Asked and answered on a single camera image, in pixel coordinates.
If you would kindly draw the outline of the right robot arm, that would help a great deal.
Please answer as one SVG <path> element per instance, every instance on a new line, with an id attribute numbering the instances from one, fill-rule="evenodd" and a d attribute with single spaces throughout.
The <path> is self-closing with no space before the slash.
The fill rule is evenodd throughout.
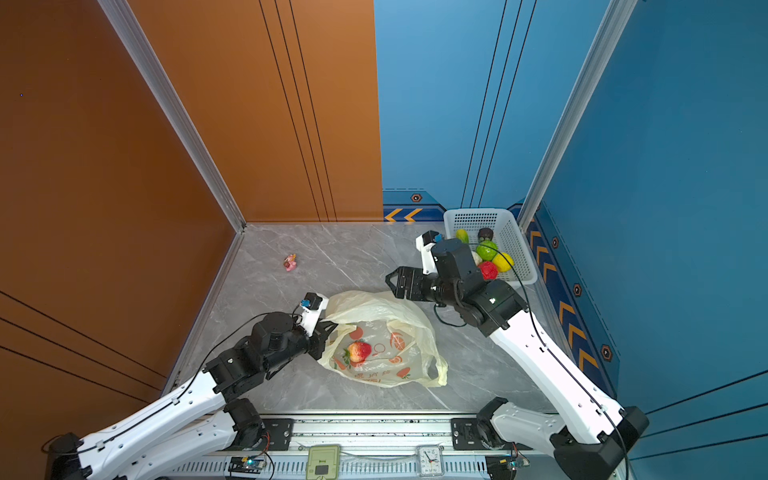
<path id="1" fill-rule="evenodd" d="M 527 410 L 497 397 L 477 415 L 492 449 L 523 444 L 552 457 L 570 479 L 609 479 L 630 469 L 629 453 L 649 425 L 595 385 L 551 340 L 529 303 L 507 282 L 487 280 L 467 244 L 434 231 L 418 237 L 419 267 L 400 266 L 385 282 L 394 296 L 453 308 L 534 381 L 556 411 Z"/>

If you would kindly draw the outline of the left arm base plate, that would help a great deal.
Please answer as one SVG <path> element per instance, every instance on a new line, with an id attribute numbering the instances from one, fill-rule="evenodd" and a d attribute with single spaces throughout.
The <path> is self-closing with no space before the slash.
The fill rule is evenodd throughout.
<path id="1" fill-rule="evenodd" d="M 237 434 L 234 446 L 241 450 L 288 451 L 293 436 L 293 418 L 266 418 Z"/>

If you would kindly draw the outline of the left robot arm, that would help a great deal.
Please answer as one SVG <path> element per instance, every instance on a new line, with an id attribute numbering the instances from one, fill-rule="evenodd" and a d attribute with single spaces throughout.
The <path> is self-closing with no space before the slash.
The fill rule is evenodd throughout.
<path id="1" fill-rule="evenodd" d="M 245 393 L 293 359 L 319 359 L 336 329 L 318 312 L 273 312 L 206 363 L 190 380 L 135 414 L 83 438 L 47 447 L 48 479 L 156 479 L 221 450 L 266 449 L 267 426 Z"/>

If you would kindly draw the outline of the dark purple mangosteen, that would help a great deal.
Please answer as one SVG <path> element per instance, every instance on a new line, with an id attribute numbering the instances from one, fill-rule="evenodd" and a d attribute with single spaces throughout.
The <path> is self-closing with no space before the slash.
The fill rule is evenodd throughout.
<path id="1" fill-rule="evenodd" d="M 494 238 L 494 231 L 491 228 L 481 228 L 478 231 L 477 237 L 479 242 L 492 241 Z"/>

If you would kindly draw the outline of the yellow bumpy fruit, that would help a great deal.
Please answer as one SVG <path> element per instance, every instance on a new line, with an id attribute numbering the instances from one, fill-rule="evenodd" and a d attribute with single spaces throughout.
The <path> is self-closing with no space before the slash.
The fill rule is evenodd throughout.
<path id="1" fill-rule="evenodd" d="M 491 262 L 496 266 L 499 273 L 508 272 L 514 266 L 514 260 L 512 257 L 503 252 L 497 253 Z"/>

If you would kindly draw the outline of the yellow green pear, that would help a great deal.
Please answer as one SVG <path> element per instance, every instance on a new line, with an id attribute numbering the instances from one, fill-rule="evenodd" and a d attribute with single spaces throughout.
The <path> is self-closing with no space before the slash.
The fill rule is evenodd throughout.
<path id="1" fill-rule="evenodd" d="M 470 237 L 469 237 L 469 234 L 468 234 L 468 232 L 467 232 L 466 230 L 464 230 L 464 229 L 458 229 L 458 230 L 455 232 L 455 236 L 456 236 L 456 238 L 457 238 L 457 239 L 459 239 L 459 240 L 460 240 L 462 243 L 464 243 L 464 244 L 469 244 L 469 243 L 470 243 Z"/>

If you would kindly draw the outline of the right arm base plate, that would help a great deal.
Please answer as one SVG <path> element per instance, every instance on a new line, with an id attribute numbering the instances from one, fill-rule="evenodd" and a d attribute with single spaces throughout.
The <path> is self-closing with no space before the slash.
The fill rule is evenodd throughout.
<path id="1" fill-rule="evenodd" d="M 512 451 L 513 443 L 488 439 L 475 417 L 457 417 L 450 420 L 450 437 L 455 451 L 501 450 Z"/>

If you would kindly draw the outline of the yellow translucent plastic bag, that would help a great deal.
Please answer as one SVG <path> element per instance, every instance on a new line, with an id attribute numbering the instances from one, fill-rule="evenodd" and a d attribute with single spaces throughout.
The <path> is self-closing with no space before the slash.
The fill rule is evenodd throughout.
<path id="1" fill-rule="evenodd" d="M 325 369 L 381 388 L 447 384 L 448 363 L 438 351 L 434 327 L 415 303 L 389 292 L 347 291 L 329 299 L 325 319 L 338 325 L 318 360 Z M 363 364 L 348 367 L 343 353 L 355 341 L 373 351 Z"/>

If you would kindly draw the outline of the red fruit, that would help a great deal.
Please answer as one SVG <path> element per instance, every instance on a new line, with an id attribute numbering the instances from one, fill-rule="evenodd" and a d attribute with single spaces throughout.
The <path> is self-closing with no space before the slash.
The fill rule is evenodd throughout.
<path id="1" fill-rule="evenodd" d="M 498 278 L 498 267 L 491 261 L 484 261 L 478 265 L 478 268 L 486 281 L 495 280 Z"/>

